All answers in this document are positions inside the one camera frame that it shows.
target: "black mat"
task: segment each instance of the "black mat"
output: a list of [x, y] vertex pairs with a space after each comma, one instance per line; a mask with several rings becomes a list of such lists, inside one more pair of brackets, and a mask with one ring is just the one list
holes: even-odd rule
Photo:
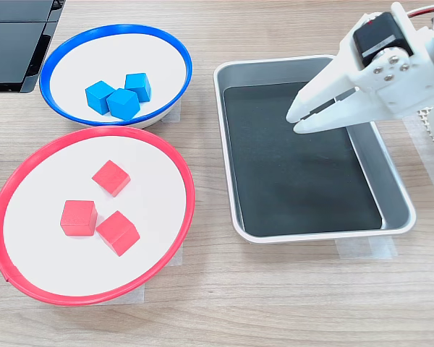
[[381, 227], [345, 129], [296, 134], [286, 112], [304, 83], [224, 92], [244, 229], [253, 236]]

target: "black object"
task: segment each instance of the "black object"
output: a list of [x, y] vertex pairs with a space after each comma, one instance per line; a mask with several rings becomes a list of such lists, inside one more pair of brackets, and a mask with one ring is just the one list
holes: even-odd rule
[[345, 128], [296, 134], [286, 121], [305, 84], [224, 92], [245, 231], [278, 236], [379, 229], [380, 213]]
[[413, 55], [404, 34], [390, 12], [384, 12], [355, 30], [354, 41], [364, 67], [384, 48], [400, 47]]
[[0, 0], [0, 93], [28, 93], [38, 80], [64, 0]]

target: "metal tray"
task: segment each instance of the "metal tray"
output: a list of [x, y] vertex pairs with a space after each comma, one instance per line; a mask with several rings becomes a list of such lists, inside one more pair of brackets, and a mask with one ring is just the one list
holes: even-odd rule
[[214, 72], [231, 219], [250, 242], [402, 234], [416, 221], [374, 123], [296, 134], [284, 120], [332, 58], [238, 61]]

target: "black servo motor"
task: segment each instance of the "black servo motor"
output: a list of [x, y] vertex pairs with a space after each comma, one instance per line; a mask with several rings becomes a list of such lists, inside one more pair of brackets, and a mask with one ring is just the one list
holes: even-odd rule
[[413, 55], [410, 45], [390, 12], [383, 12], [355, 30], [354, 42], [364, 67], [370, 65], [376, 54], [388, 47], [400, 47], [407, 51], [409, 56]]

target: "robotic arm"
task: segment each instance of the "robotic arm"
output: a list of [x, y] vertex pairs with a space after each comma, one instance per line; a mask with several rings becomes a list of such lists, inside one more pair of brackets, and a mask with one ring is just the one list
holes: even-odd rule
[[[349, 94], [341, 100], [341, 95]], [[312, 110], [336, 102], [318, 113]], [[434, 30], [413, 27], [400, 3], [364, 14], [341, 41], [336, 58], [302, 88], [286, 115], [297, 133], [400, 119], [433, 107]]]

